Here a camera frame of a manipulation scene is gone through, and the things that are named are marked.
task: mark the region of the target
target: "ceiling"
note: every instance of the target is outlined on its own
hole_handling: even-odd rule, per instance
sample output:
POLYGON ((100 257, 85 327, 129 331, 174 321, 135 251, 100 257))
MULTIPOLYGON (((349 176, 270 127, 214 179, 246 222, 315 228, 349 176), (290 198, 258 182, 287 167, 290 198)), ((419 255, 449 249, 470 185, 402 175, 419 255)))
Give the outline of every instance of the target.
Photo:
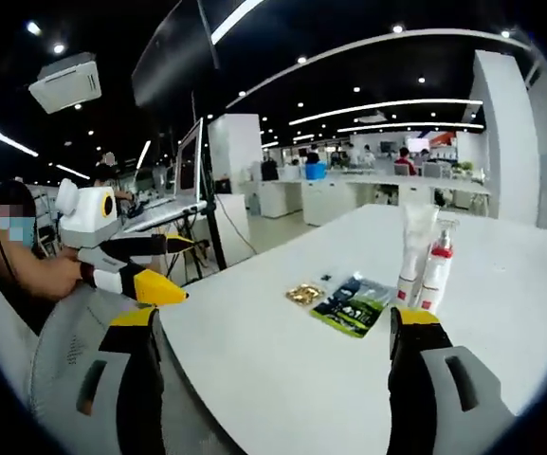
MULTIPOLYGON (((23 176, 25 181, 46 184, 75 177, 50 162, 90 175, 101 152, 113 152, 118 161, 137 158, 147 139, 154 146, 145 164, 163 154, 172 141, 160 132, 179 138, 192 124, 191 107, 179 102, 173 124, 157 121, 134 103, 131 74, 157 25, 177 0, 128 0, 115 7, 94 2, 26 7, 18 15, 0 17, 0 132, 38 152, 33 158, 0 142, 0 179, 23 176), (27 32, 35 21, 41 36, 27 32), (55 42, 67 50, 52 52, 55 42), (102 97, 47 115, 28 93, 45 64, 88 51, 96 54, 102 97)), ((241 0, 202 0, 210 29, 216 29, 242 3, 241 0)), ((277 136, 291 143, 298 132, 332 137, 337 128, 353 126, 357 113, 289 127, 288 122, 321 112, 389 100, 421 98, 468 99, 472 83, 474 49, 485 48, 516 56, 522 74, 530 69, 528 52, 505 43, 472 37, 411 37, 367 45, 306 64, 277 79, 229 109, 238 93, 296 64, 299 56, 311 58, 357 40, 384 35, 393 24, 406 29, 465 28, 499 34, 515 24, 499 2, 479 0, 463 4, 452 0, 413 2, 401 0, 265 0, 249 13, 216 46, 221 68, 215 78, 195 87, 198 116, 225 112, 251 112, 268 117, 263 143, 277 136), (425 83, 418 78, 425 77, 425 83)), ((514 37, 521 39, 518 33, 514 37)), ((403 106, 383 109, 397 121, 461 121, 461 105, 403 106)), ((475 121, 484 123, 481 116, 475 121)), ((76 179, 78 183, 85 180, 76 179)))

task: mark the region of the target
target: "office chair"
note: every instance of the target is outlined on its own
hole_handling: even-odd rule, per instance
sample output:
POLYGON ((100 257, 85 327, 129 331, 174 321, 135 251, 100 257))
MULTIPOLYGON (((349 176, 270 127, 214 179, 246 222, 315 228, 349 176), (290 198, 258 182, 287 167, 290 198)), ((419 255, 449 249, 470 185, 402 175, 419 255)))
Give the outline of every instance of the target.
POLYGON ((423 176, 442 178, 442 167, 437 163, 423 163, 423 176))
POLYGON ((410 175, 410 167, 407 164, 393 164, 395 175, 410 175))

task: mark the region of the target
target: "recessed light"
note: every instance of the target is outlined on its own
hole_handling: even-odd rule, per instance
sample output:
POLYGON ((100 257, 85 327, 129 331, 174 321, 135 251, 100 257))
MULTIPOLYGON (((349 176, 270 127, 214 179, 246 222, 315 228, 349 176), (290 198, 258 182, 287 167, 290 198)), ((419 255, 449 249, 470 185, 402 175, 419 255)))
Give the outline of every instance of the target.
POLYGON ((27 30, 35 36, 42 34, 42 30, 33 21, 27 22, 27 30))

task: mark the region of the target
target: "ceiling light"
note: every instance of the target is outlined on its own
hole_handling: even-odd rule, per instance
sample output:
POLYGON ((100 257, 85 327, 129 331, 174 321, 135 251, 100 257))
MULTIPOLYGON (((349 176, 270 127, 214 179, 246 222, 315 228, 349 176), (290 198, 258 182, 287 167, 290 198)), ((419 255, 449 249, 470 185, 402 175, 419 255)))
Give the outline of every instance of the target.
POLYGON ((9 137, 7 137, 5 135, 2 135, 1 133, 0 133, 0 140, 2 142, 5 142, 6 144, 12 146, 14 149, 17 149, 17 150, 20 150, 21 152, 24 152, 27 155, 31 155, 31 156, 34 156, 34 157, 39 156, 39 154, 37 152, 34 152, 34 151, 30 150, 29 147, 25 147, 23 144, 20 144, 20 143, 16 142, 15 140, 10 139, 9 137))
POLYGON ((42 34, 42 30, 33 21, 27 22, 27 30, 35 36, 42 34))
POLYGON ((433 99, 421 99, 421 100, 401 100, 401 101, 385 101, 378 102, 376 104, 364 104, 362 106, 347 107, 344 109, 337 109, 336 111, 324 112, 322 114, 317 114, 315 116, 299 118, 298 120, 292 120, 288 123, 290 126, 298 125, 300 123, 305 123, 306 121, 317 120, 318 118, 339 116, 341 114, 348 114, 350 112, 356 111, 367 111, 371 109, 378 109, 381 107, 391 107, 391 106, 405 106, 411 104, 472 104, 481 106, 483 101, 480 100, 454 100, 447 98, 433 98, 433 99))
POLYGON ((246 0, 234 12, 232 12, 223 23, 213 31, 211 35, 212 43, 216 45, 223 37, 241 21, 246 14, 258 7, 264 0, 246 0))
POLYGON ((55 54, 62 54, 64 52, 64 45, 61 45, 60 43, 54 45, 54 53, 55 54))
POLYGON ((304 139, 311 139, 313 138, 315 135, 304 135, 304 136, 296 136, 294 137, 294 140, 304 140, 304 139))
POLYGON ((149 150, 150 145, 151 145, 150 140, 147 140, 144 143, 144 147, 142 148, 142 153, 140 154, 140 158, 138 159, 137 169, 140 169, 140 166, 142 166, 142 160, 144 159, 144 156, 147 154, 147 150, 149 150))
POLYGON ((340 128, 339 133, 347 133, 350 131, 373 130, 375 128, 404 128, 407 126, 447 126, 450 128, 477 128, 483 129, 483 125, 473 123, 447 123, 442 121, 411 121, 406 123, 386 123, 384 125, 367 125, 367 126, 352 126, 351 128, 340 128))
POLYGON ((72 169, 69 169, 66 166, 63 166, 62 164, 57 164, 56 167, 58 169, 62 169, 63 171, 67 171, 68 173, 74 173, 78 177, 84 178, 86 180, 90 179, 90 177, 88 177, 87 175, 83 175, 82 173, 78 173, 77 171, 73 171, 72 169))

